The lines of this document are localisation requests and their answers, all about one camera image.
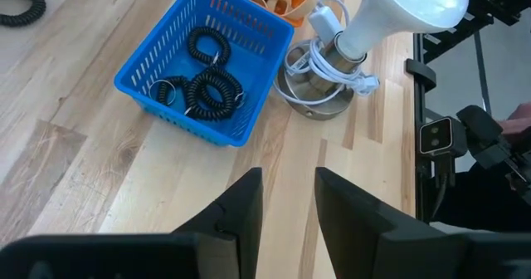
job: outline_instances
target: blue plastic basket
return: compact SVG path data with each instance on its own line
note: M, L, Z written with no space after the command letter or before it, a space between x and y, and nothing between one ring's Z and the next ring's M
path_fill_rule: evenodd
M186 48L188 33L205 25L229 39L232 54L225 68L242 84L245 93L243 106L232 118L220 122L185 116L180 91L170 107L149 96L149 87L152 96L156 96L158 79L165 76L192 79L205 69L204 64L190 57ZM177 0L125 62L114 85L163 120L213 144L239 147L251 135L293 33L289 23L248 0ZM219 49L209 37L201 38L197 47L211 55Z

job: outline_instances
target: white power cord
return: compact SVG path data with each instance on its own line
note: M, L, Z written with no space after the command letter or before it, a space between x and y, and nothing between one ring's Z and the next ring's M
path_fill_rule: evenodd
M341 0L318 0L317 7L314 9L312 15L310 15L310 22L312 22L311 18L315 20L315 22L312 22L312 26L319 35L314 39L297 42L290 47L284 58L285 77L287 78L289 75L304 74L306 72L313 71L323 79L341 85L338 86L338 89L334 93L322 100L300 100L286 95L286 93L279 88L278 83L275 81L274 85L279 94L295 104L320 105L333 99L344 89L353 89L359 95L369 95L379 87L379 81L376 76L365 76L360 67L356 68L356 70L352 73L345 74L331 66L320 54L324 44L331 42L334 39L335 34L342 30L334 13L329 9L329 7L323 5L322 1L337 2L343 9L346 24L348 25L350 21L348 9ZM291 66L288 63L288 55L294 49L306 46L309 46L309 51L295 63L295 66Z

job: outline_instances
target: black coiled cable on table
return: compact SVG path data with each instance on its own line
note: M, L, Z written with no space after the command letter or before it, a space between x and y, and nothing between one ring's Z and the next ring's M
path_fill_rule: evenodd
M197 49L197 40L201 36L210 36L221 47L221 55L210 56ZM238 80L225 71L225 65L231 55L231 46L228 40L217 30L210 27L197 27L192 29L188 36L188 52L190 56L207 65L203 72L196 75L192 81L187 81L183 76L170 76L160 83L157 101L164 105L168 103L169 83L176 89L182 88L185 115L195 120L219 121L229 119L234 111L243 103L243 88ZM216 100L208 92L208 87L214 88L221 96L221 101ZM200 102L209 109L203 108Z
M46 1L30 1L32 1L32 5L24 13L14 16L0 13L0 25L7 27L23 27L41 18L44 15L44 12L46 11Z

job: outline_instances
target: person's hand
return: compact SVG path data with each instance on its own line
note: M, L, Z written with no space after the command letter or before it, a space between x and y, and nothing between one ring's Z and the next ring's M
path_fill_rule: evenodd
M521 133L531 126L531 102L519 105L507 120L499 121L504 129L502 135L512 144L521 138Z

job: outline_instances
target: lamp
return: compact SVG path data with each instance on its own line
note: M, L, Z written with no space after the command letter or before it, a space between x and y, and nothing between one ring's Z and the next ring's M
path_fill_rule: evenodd
M333 118L347 109L354 92L368 95L379 87L375 76L365 76L359 68L371 48L397 32L441 32L452 28L465 15L468 2L362 0L355 18L342 32L329 8L319 3L309 16L319 38L297 44L306 55L297 56L295 49L290 49L280 70L277 90L309 118ZM336 33L334 39L324 39L323 33L330 32ZM297 68L306 62L308 67Z

